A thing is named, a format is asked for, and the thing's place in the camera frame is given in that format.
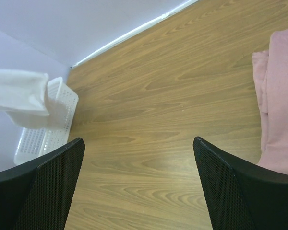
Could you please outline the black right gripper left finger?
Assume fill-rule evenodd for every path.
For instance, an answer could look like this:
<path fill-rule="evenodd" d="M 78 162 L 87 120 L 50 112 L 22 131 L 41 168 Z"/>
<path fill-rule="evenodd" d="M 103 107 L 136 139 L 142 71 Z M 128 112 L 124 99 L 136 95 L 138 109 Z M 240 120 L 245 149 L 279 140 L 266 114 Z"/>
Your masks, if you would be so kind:
<path fill-rule="evenodd" d="M 76 138 L 0 172 L 0 230 L 64 229 L 84 151 L 83 139 Z"/>

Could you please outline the white t shirt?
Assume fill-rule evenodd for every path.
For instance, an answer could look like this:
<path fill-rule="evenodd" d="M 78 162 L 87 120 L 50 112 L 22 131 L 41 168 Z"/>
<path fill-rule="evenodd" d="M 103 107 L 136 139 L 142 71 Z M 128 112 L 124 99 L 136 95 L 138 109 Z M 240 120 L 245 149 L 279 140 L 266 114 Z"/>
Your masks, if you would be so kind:
<path fill-rule="evenodd" d="M 46 127 L 50 116 L 48 81 L 46 73 L 0 69 L 0 111 L 18 126 Z"/>

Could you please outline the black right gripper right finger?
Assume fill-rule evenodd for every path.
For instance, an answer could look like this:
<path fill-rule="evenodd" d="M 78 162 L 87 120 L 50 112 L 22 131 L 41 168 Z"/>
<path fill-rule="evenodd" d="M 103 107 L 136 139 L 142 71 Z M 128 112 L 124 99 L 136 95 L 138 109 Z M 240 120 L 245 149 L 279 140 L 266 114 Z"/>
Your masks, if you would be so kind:
<path fill-rule="evenodd" d="M 288 175 L 227 153 L 201 137 L 195 161 L 212 228 L 288 230 Z"/>

